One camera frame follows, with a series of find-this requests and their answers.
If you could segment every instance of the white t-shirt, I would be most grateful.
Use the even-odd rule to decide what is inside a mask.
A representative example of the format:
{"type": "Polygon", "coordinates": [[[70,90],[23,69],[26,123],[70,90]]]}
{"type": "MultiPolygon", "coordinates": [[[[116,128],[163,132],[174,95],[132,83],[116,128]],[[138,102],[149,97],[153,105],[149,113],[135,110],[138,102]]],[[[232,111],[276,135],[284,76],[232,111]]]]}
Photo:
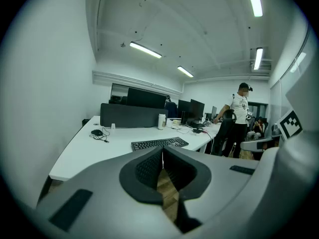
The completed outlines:
{"type": "Polygon", "coordinates": [[[234,95],[235,98],[233,98],[233,95],[230,95],[225,104],[234,110],[237,117],[236,124],[247,124],[248,101],[237,93],[234,95]]]}

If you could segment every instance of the black pants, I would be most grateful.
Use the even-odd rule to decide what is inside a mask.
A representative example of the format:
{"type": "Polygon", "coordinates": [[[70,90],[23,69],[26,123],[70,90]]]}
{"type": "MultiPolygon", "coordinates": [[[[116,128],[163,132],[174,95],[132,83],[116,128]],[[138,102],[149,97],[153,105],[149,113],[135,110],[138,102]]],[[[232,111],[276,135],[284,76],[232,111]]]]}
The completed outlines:
{"type": "Polygon", "coordinates": [[[240,143],[244,141],[246,137],[247,124],[234,124],[226,143],[226,148],[223,151],[223,155],[228,157],[234,143],[236,143],[236,148],[234,151],[234,158],[239,158],[240,154],[240,143]]]}

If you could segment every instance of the gray partition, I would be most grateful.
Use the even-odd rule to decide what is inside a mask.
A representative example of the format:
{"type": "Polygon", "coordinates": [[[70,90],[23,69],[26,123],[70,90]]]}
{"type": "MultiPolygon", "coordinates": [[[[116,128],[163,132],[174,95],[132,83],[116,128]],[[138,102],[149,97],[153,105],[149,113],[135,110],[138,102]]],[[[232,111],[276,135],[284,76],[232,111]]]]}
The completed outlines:
{"type": "Polygon", "coordinates": [[[101,104],[101,126],[110,127],[152,127],[157,126],[159,114],[165,114],[167,122],[168,110],[146,107],[101,104]]]}

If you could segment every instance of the desk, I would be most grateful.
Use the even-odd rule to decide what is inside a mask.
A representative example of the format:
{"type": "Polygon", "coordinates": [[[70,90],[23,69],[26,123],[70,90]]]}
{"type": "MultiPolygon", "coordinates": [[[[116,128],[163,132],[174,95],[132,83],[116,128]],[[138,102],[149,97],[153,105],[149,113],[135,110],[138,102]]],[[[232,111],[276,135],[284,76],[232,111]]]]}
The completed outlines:
{"type": "MultiPolygon", "coordinates": [[[[102,130],[100,116],[94,116],[66,146],[49,176],[53,180],[67,181],[90,165],[132,152],[131,142],[133,141],[148,141],[178,136],[189,144],[183,148],[189,150],[200,149],[200,152],[204,152],[207,143],[211,141],[206,133],[194,134],[190,128],[185,126],[182,127],[183,130],[177,132],[170,127],[172,127],[172,121],[168,119],[167,127],[163,130],[159,130],[157,127],[117,128],[113,132],[109,128],[110,135],[107,139],[109,143],[106,143],[89,137],[92,130],[102,130]]],[[[219,128],[219,125],[214,124],[205,127],[212,138],[216,136],[219,128]]]]}

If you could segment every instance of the black cap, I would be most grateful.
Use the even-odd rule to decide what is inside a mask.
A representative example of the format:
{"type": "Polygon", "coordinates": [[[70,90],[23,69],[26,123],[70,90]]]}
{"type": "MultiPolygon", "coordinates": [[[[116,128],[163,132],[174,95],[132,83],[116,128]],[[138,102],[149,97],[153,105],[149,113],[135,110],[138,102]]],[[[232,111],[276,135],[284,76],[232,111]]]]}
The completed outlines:
{"type": "Polygon", "coordinates": [[[247,83],[241,83],[240,85],[239,85],[239,88],[241,89],[241,88],[247,88],[247,89],[249,89],[249,86],[248,86],[248,84],[247,83]]]}

